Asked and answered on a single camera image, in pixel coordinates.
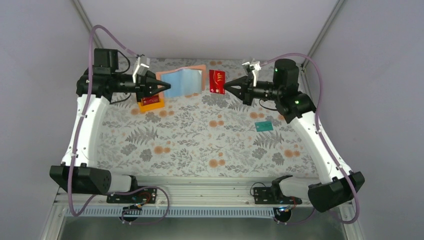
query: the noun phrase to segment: black cable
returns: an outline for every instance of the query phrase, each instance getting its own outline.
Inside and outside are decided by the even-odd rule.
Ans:
[[[118,53],[120,53],[126,59],[126,61],[128,62],[128,67],[125,69],[125,71],[117,71],[116,72],[116,74],[123,74],[123,73],[126,73],[128,70],[130,70],[131,63],[130,63],[130,60],[128,59],[128,57],[125,56],[121,51],[118,50]]]
[[[262,182],[255,182],[255,183],[253,183],[253,185],[250,187],[250,195],[252,195],[253,197],[255,196],[255,195],[253,195],[252,194],[252,188],[253,188],[253,186],[255,185],[255,184],[262,184],[265,188],[267,187],[265,184],[263,184]]]
[[[125,101],[127,101],[128,99],[130,99],[130,97],[131,97],[131,93],[130,93],[130,94],[129,94],[129,96],[127,96],[126,98],[124,98],[124,99],[122,99],[122,100],[118,100],[118,101],[113,101],[113,102],[111,102],[110,104],[112,105],[112,104],[118,104],[118,103],[125,102]]]
[[[261,104],[261,100],[262,100],[262,99],[259,99],[259,105],[260,105],[262,108],[264,108],[264,109],[266,109],[266,110],[270,110],[270,111],[278,111],[278,110],[277,110],[277,108],[269,108],[269,107],[263,106],[263,105]]]

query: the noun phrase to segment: floral pattern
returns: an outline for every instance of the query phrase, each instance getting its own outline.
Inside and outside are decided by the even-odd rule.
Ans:
[[[203,65],[225,71],[226,81],[244,75],[240,60],[151,59],[153,72]],[[127,67],[120,60],[120,70]],[[273,66],[261,80],[271,81]],[[128,95],[115,94],[112,101]],[[273,107],[264,102],[266,107]],[[256,132],[255,122],[273,130]],[[302,140],[276,111],[252,106],[227,92],[166,98],[165,107],[140,113],[135,96],[111,105],[100,131],[97,167],[139,176],[317,177]]]

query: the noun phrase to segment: purple cable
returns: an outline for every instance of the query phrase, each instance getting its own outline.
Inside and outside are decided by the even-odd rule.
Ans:
[[[297,56],[297,57],[303,57],[305,59],[308,59],[314,66],[316,73],[318,74],[318,80],[319,80],[319,96],[318,96],[318,103],[316,104],[316,112],[315,112],[315,126],[316,126],[316,131],[318,132],[319,138],[321,139],[322,143],[325,146],[325,149],[327,150],[327,152],[330,154],[331,158],[333,159],[335,165],[338,167],[338,169],[340,169],[341,174],[343,174],[343,177],[346,179],[347,184],[349,184],[350,190],[352,191],[353,194],[353,198],[355,200],[355,216],[352,218],[352,220],[349,221],[345,221],[342,220],[340,218],[338,218],[336,215],[334,215],[334,213],[330,212],[333,217],[337,218],[340,222],[342,222],[343,224],[353,224],[354,222],[356,222],[358,220],[359,217],[359,213],[360,213],[360,206],[359,206],[359,201],[358,201],[358,195],[357,195],[357,191],[355,190],[354,184],[352,183],[351,179],[349,178],[348,174],[345,172],[345,170],[340,166],[340,162],[337,160],[337,157],[334,155],[333,151],[330,149],[329,144],[327,143],[326,139],[324,138],[324,135],[322,134],[322,132],[320,131],[320,106],[321,106],[321,100],[322,100],[322,91],[323,91],[323,77],[321,75],[321,71],[320,68],[318,67],[317,63],[310,58],[308,55],[302,54],[302,53],[287,53],[287,54],[283,54],[281,56],[275,57],[271,60],[265,61],[263,63],[260,64],[261,67],[273,63],[275,61],[277,61],[278,59],[282,59],[282,58],[286,58],[286,57],[293,57],[293,56]]]
[[[69,202],[69,210],[70,213],[74,217],[78,217],[84,212],[84,209],[86,209],[89,202],[94,198],[95,195],[91,196],[87,202],[84,204],[84,206],[81,208],[81,210],[77,213],[74,209],[74,204],[72,200],[72,175],[74,173],[74,165],[75,165],[75,157],[77,154],[77,145],[78,145],[78,137],[80,136],[81,126],[83,125],[83,120],[85,118],[85,115],[87,113],[87,110],[89,108],[90,104],[90,98],[93,91],[93,39],[94,34],[96,33],[96,29],[102,29],[105,31],[121,48],[126,50],[127,53],[136,56],[136,53],[125,47],[118,39],[104,26],[102,25],[95,25],[91,31],[88,41],[88,90],[87,90],[87,98],[85,100],[84,108],[82,109],[81,116],[79,118],[78,124],[76,125],[75,129],[75,135],[73,137],[73,143],[72,143],[72,157],[70,158],[70,166],[69,166],[69,174],[67,178],[67,198]]]
[[[157,189],[157,190],[160,190],[165,195],[166,200],[167,200],[167,203],[168,203],[167,206],[166,206],[165,214],[161,218],[159,218],[157,221],[152,221],[152,222],[130,222],[130,221],[125,221],[124,220],[124,215],[126,213],[132,211],[132,210],[137,210],[137,209],[127,209],[127,210],[125,210],[125,211],[122,212],[122,215],[121,215],[121,218],[120,218],[122,220],[122,223],[128,223],[130,225],[153,225],[153,224],[157,224],[160,221],[162,221],[168,215],[168,213],[170,212],[170,198],[169,198],[168,194],[162,188],[160,188],[158,186],[144,186],[144,187],[140,187],[139,189],[134,190],[134,191],[130,191],[130,192],[116,192],[114,194],[116,194],[116,195],[124,195],[125,196],[125,195],[135,194],[135,193],[137,193],[137,192],[139,192],[141,190],[144,190],[144,189]]]
[[[297,221],[297,222],[283,222],[282,224],[284,224],[285,226],[294,226],[294,225],[304,224],[307,221],[309,221],[315,215],[316,212],[317,211],[314,208],[314,209],[312,209],[312,212],[310,213],[310,215],[307,218],[303,219],[302,221]],[[277,224],[280,224],[280,221],[277,220],[277,218],[273,217],[273,219],[274,219],[274,221],[277,222]]]

